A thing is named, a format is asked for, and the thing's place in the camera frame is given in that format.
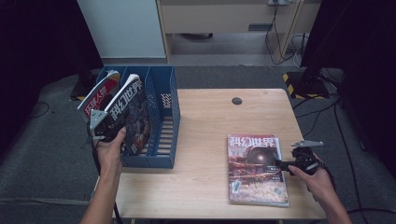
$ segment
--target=wall outlet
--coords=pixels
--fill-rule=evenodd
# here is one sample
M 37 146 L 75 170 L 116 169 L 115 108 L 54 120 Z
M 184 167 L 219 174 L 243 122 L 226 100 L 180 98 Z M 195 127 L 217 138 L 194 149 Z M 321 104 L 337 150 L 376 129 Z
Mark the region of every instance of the wall outlet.
M 278 6 L 286 6 L 290 4 L 290 0 L 268 0 L 268 5 L 274 6 L 275 4 Z

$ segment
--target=gray carpet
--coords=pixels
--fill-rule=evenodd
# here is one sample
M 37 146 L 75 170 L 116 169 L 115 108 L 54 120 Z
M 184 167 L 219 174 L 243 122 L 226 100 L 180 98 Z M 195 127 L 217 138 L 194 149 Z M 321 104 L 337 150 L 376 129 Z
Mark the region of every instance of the gray carpet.
M 282 75 L 298 71 L 296 67 L 267 66 L 180 66 L 176 67 L 177 86 L 192 88 L 281 88 Z M 77 113 L 79 102 L 69 101 L 77 76 L 63 78 L 46 86 L 38 103 L 21 129 L 7 159 L 0 167 L 0 199 L 37 198 L 86 202 L 92 193 L 97 173 L 85 124 Z M 335 90 L 328 85 L 330 92 Z M 336 101 L 310 100 L 299 105 L 296 116 L 320 110 Z M 302 100 L 290 99 L 291 105 Z M 396 180 L 374 152 L 361 150 L 347 113 L 337 106 L 337 118 L 346 139 L 357 177 L 362 206 L 396 210 Z M 298 118 L 307 140 L 323 141 L 317 154 L 328 164 L 337 192 L 347 210 L 357 209 L 358 200 L 351 166 L 333 107 Z M 78 223 L 86 205 L 48 203 L 0 203 L 0 223 Z M 392 223 L 395 215 L 385 212 L 364 213 L 369 223 Z M 350 215 L 354 223 L 364 223 L 360 213 Z M 284 220 L 284 223 L 310 223 L 312 220 Z M 136 223 L 161 223 L 137 220 Z

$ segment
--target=white cabinet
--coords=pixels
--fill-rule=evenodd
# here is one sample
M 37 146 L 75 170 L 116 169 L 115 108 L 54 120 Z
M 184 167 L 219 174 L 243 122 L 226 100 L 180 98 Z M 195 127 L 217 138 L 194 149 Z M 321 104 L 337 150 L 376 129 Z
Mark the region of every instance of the white cabinet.
M 156 0 L 78 0 L 101 58 L 165 58 Z

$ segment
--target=blue plastic file organizer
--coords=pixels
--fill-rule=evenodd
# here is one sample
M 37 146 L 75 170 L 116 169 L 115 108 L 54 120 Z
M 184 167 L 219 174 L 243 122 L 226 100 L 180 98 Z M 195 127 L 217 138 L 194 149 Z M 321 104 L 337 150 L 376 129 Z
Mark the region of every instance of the blue plastic file organizer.
M 124 167 L 170 168 L 175 164 L 180 123 L 177 84 L 173 66 L 105 66 L 97 82 L 108 70 L 121 74 L 121 86 L 130 74 L 145 84 L 151 133 L 145 149 L 137 156 L 121 156 Z

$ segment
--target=black backdrop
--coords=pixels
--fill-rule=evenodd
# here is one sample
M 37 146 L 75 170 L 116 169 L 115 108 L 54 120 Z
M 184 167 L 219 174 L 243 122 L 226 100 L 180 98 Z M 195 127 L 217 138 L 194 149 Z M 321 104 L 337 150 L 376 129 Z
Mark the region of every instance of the black backdrop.
M 396 1 L 322 0 L 302 66 L 341 68 L 340 94 L 364 149 L 396 176 Z
M 0 159 L 45 85 L 102 67 L 76 0 L 0 0 Z

